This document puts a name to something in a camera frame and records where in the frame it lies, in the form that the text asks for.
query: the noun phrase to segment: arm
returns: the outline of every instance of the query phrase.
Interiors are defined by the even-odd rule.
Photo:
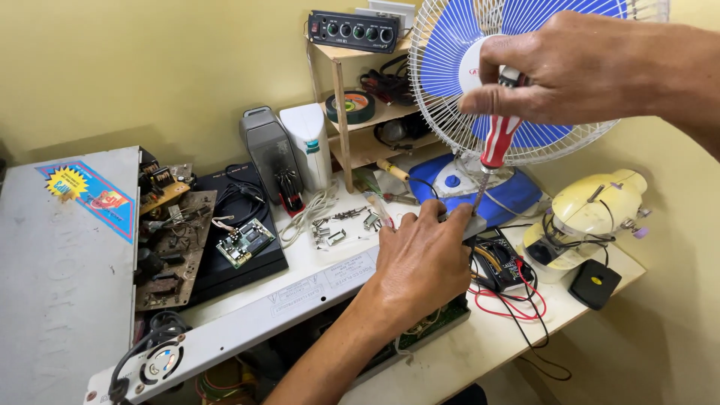
[[[531,85],[491,84],[505,64]],[[720,160],[719,66],[719,33],[560,12],[538,31],[488,39],[480,50],[480,78],[488,85],[459,107],[557,125],[657,115]]]
[[[387,343],[462,294],[470,284],[462,232],[470,204],[438,223],[445,207],[428,200],[405,214],[397,231],[380,230],[375,274],[322,337],[298,360],[265,405],[337,404]]]

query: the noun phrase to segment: audio control panel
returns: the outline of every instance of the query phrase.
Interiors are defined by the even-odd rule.
[[[318,45],[393,53],[397,39],[402,37],[399,26],[396,17],[313,10],[307,16],[307,37]]]

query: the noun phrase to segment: blue fan blade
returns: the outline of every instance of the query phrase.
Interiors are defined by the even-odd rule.
[[[601,14],[627,18],[625,1],[618,0],[505,0],[503,27],[506,35],[537,31],[553,14],[572,10],[583,14]]]
[[[515,132],[510,146],[515,148],[539,148],[547,146],[566,136],[572,130],[572,125],[542,125],[527,121],[520,124]],[[490,132],[490,116],[480,116],[472,123],[472,134],[482,139],[487,138]]]
[[[451,0],[435,24],[420,65],[420,84],[430,95],[462,94],[460,62],[470,45],[485,36],[473,10],[472,0]]]

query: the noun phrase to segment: roll of tape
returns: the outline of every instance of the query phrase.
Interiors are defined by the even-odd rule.
[[[325,111],[330,121],[338,122],[338,107],[334,95],[325,100]],[[348,125],[370,120],[375,115],[375,98],[366,92],[345,92],[345,115]]]

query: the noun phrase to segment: hand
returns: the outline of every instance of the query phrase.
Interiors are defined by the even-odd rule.
[[[420,216],[405,214],[396,231],[380,229],[376,272],[352,304],[357,311],[366,308],[364,315],[372,317],[372,324],[381,327],[387,339],[447,304],[470,284],[470,248],[462,245],[462,234],[472,206],[462,204],[438,223],[438,215],[445,212],[439,200],[426,200]]]
[[[684,25],[560,12],[538,31],[488,38],[480,50],[485,85],[466,94],[459,108],[556,125],[636,115],[701,120],[709,115],[696,110],[712,108],[708,97],[686,98],[693,87],[710,94],[703,87],[717,86],[707,79],[718,76],[719,38]],[[524,72],[531,85],[497,85],[500,65]],[[693,107],[683,112],[680,100]]]

